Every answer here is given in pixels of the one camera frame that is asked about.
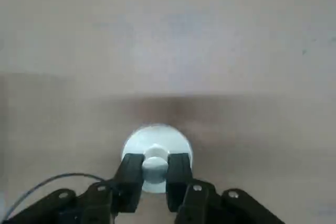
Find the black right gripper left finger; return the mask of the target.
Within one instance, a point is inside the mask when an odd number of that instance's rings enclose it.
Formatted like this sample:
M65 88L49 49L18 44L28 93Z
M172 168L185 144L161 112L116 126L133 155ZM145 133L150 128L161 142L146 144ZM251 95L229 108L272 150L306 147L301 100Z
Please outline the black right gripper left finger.
M119 213L136 211L143 161L142 154L127 154L112 179L92 176L96 182L80 195L68 188L55 190L14 216L10 209L5 223L114 223Z

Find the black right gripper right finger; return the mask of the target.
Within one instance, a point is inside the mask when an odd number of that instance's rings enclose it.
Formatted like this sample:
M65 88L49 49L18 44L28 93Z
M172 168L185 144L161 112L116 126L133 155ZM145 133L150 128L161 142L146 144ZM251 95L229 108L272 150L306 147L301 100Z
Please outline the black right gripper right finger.
M213 184L193 178L186 153L168 156L166 201L175 223L283 223L244 190L218 194Z

